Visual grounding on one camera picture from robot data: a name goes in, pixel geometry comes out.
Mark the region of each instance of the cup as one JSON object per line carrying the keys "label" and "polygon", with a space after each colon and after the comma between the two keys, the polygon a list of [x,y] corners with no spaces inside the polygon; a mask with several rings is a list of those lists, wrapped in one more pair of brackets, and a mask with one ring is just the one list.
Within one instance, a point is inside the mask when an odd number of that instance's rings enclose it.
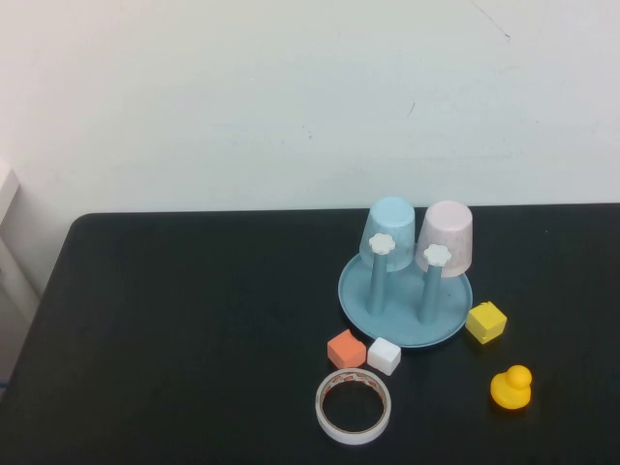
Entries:
{"label": "cup", "polygon": [[443,278],[452,278],[467,271],[472,264],[473,218],[471,210],[458,201],[440,201],[426,210],[416,248],[416,263],[428,270],[424,250],[431,244],[445,245],[452,253],[442,268]]}
{"label": "cup", "polygon": [[375,259],[369,240],[376,233],[391,235],[396,245],[387,255],[387,272],[409,266],[414,259],[416,239],[416,212],[412,205],[397,197],[386,197],[372,205],[359,243],[359,254],[368,266]]}

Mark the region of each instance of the duck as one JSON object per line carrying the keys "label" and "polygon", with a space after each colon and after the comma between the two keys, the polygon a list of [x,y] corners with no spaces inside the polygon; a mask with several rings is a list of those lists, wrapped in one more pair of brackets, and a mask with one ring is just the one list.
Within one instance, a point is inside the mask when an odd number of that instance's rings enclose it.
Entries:
{"label": "duck", "polygon": [[511,366],[506,373],[499,373],[491,380],[491,397],[509,410],[525,407],[532,398],[532,373],[523,365]]}

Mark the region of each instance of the toy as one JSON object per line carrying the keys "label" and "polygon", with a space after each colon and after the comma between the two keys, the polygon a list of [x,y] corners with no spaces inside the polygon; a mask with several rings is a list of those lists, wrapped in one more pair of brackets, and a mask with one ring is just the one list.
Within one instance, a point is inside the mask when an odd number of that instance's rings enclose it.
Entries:
{"label": "toy", "polygon": [[[426,347],[448,339],[465,324],[473,300],[464,274],[471,262],[471,212],[461,203],[447,201],[429,208],[429,215],[422,230],[430,242],[420,251],[415,246],[415,211],[407,201],[386,198],[370,208],[359,255],[343,269],[338,296],[349,320],[373,339]],[[373,251],[371,239],[376,234],[381,240],[388,235],[394,243],[391,250],[375,244],[374,249],[386,250],[385,255]],[[428,266],[423,255],[433,244],[444,244],[451,254],[439,269]],[[414,260],[418,255],[423,266]]]}
{"label": "toy", "polygon": [[327,343],[327,357],[340,369],[355,368],[366,361],[366,346],[347,329]]}
{"label": "toy", "polygon": [[532,397],[532,373],[523,365],[511,366],[491,380],[491,397],[505,409],[525,407]]}
{"label": "toy", "polygon": [[400,347],[378,337],[368,349],[367,361],[370,366],[389,376],[400,363]]}
{"label": "toy", "polygon": [[465,327],[481,344],[496,338],[506,327],[508,318],[491,302],[481,303],[470,310]]}
{"label": "toy", "polygon": [[[384,404],[384,412],[379,418],[379,421],[364,431],[345,431],[340,429],[327,419],[326,414],[323,411],[323,402],[331,389],[340,383],[348,382],[364,383],[365,385],[375,389]],[[338,370],[323,380],[317,389],[317,396],[315,397],[315,410],[319,425],[327,436],[335,441],[338,441],[339,443],[357,446],[377,439],[381,433],[386,430],[389,415],[391,413],[391,399],[386,385],[384,385],[384,383],[371,372],[355,368],[347,368],[344,370]]]}

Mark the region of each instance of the blue plate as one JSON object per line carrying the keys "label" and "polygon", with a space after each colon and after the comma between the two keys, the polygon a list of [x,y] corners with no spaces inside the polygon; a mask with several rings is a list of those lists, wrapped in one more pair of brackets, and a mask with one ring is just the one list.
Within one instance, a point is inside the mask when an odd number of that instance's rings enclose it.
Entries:
{"label": "blue plate", "polygon": [[405,269],[386,277],[386,305],[381,315],[366,309],[372,269],[359,255],[342,270],[338,296],[342,308],[357,328],[372,338],[383,337],[400,347],[439,344],[465,325],[472,309],[472,286],[465,274],[443,278],[436,320],[430,325],[416,318],[426,273],[413,260]]}

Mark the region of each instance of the roll of tape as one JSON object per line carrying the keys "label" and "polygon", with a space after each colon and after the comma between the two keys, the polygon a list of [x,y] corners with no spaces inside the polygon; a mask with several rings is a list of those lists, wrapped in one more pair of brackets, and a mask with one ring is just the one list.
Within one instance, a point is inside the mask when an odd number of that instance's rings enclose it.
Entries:
{"label": "roll of tape", "polygon": [[[348,382],[364,383],[375,389],[384,404],[384,412],[379,418],[379,421],[363,431],[345,431],[344,429],[340,429],[327,419],[326,413],[323,410],[323,402],[326,400],[327,393],[330,392],[334,386]],[[315,408],[317,410],[319,425],[323,431],[327,433],[327,436],[339,443],[357,446],[374,441],[386,430],[389,414],[391,413],[391,399],[389,398],[388,388],[384,385],[384,382],[374,374],[358,368],[345,368],[333,372],[323,380],[317,389]]]}

